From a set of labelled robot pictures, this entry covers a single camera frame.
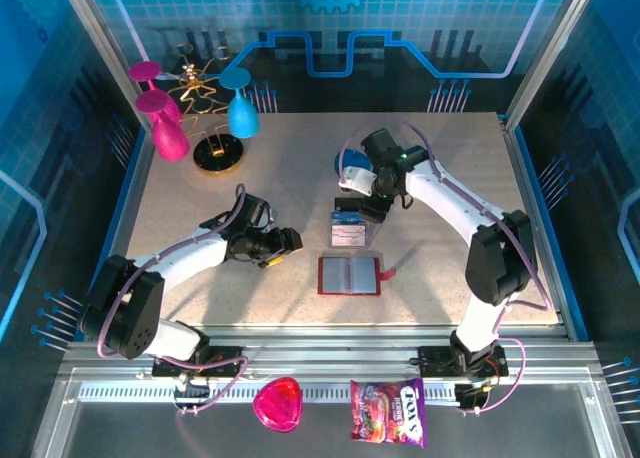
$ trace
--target small box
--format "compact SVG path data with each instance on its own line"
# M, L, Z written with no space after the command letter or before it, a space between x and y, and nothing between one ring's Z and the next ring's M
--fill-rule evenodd
M354 211L331 213L331 243L336 248L367 246L367 223Z

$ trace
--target fox's candy bag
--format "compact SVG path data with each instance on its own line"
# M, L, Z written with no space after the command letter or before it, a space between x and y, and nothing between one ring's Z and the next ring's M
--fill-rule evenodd
M421 378L389 383L351 382L351 439L424 448L426 419Z

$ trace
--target gold jewelry stand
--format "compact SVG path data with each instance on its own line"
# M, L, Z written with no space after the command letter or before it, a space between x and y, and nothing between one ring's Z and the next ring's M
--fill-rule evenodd
M193 63L189 62L188 56L193 52L193 46L190 43L182 43L176 47L178 56L182 58L184 70L180 75L165 73L166 75L178 81L179 85L168 91L171 95L175 92L181 92L179 100L181 103L188 103L183 116L182 123L192 120L191 126L186 131L187 135L193 130L198 122L197 115L214 114L223 119L227 119L226 111L229 108L228 103L223 103L213 96L218 93L214 88L213 82L218 79L217 76L207 78L207 71L213 62L227 61L231 58L229 48L219 46L214 53L222 56L214 56L202 69L197 69ZM214 128L216 140L212 141L206 131L202 130L196 134L204 134L205 138L200 141L193 150L193 161L198 169L206 174L217 175L235 170L244 157L244 146L236 137L228 133L220 133L223 128L228 128L229 123L217 125Z

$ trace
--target black round base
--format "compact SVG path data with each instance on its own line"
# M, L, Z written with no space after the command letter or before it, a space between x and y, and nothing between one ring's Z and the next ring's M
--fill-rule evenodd
M244 146L235 136L220 134L211 135L196 145L193 150L193 161L200 171L212 175L233 171L244 157Z

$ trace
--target gray floor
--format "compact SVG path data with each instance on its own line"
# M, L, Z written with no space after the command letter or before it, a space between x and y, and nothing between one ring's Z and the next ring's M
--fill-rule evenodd
M333 199L341 195L333 160L345 139L364 125L352 146L386 126L403 146L419 144L407 127L373 113L267 114L232 173L208 176L191 157L179 163L154 158L128 256L152 253L189 236L198 223L229 209L238 182L268 200L278 224L297 229L304 249L273 268L229 262L206 270L169 292L163 316L190 323L235 324L450 324L460 322L470 291L464 279L468 250L432 210L416 203L396 206L380 227L369 254L398 274L379 297L319 296L317 262L330 252ZM446 169L473 191L505 210L522 209L494 113L409 113L405 119L429 136ZM215 117L201 118L200 127ZM202 135L194 136L197 143ZM540 302L533 285L526 299ZM556 316L514 309L506 322L552 323Z
M286 435L264 428L249 404L217 405L184 418L170 404L83 404L63 456L595 458L583 410L577 389L554 385L522 386L503 407L480 418L427 407L429 444L422 450L352 442L347 404L305 406L299 427Z

